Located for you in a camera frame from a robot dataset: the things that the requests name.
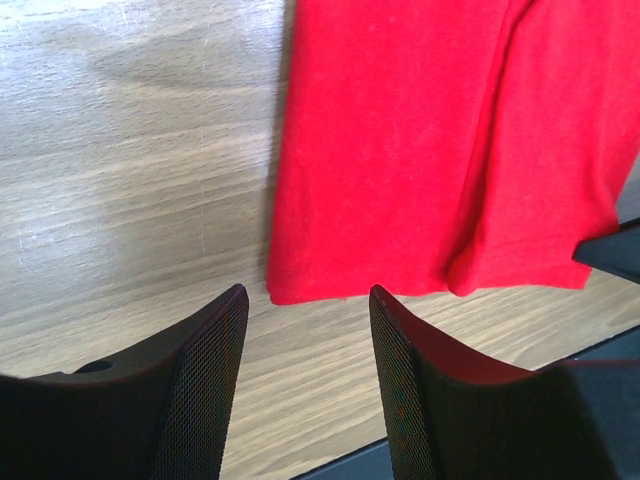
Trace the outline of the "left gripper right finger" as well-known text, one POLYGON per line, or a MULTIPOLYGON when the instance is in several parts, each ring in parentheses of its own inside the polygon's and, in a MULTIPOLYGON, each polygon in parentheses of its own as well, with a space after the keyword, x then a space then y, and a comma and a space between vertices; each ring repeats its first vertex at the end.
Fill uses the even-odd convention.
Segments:
POLYGON ((398 479, 635 479, 639 364, 530 371, 412 314, 381 286, 370 325, 398 479))

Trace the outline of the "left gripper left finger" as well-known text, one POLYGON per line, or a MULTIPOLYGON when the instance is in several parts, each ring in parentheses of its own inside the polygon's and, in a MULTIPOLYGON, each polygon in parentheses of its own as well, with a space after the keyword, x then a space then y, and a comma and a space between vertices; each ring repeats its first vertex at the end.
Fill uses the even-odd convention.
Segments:
POLYGON ((234 285, 72 373, 1 379, 5 479, 216 479, 248 324, 234 285))

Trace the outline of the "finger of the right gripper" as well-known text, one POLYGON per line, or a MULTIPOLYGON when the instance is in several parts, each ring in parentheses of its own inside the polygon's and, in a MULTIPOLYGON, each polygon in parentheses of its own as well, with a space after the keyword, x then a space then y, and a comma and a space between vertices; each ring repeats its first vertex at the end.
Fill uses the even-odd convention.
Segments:
POLYGON ((621 224, 615 233, 581 243, 573 259, 625 280, 639 281, 639 219, 621 224))

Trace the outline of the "red t shirt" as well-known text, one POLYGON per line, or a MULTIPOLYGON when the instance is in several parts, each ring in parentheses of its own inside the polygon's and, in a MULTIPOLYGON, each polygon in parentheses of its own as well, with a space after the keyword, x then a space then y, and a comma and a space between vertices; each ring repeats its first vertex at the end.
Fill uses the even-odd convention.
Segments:
POLYGON ((635 1, 300 1, 267 291, 580 289, 638 152, 635 1))

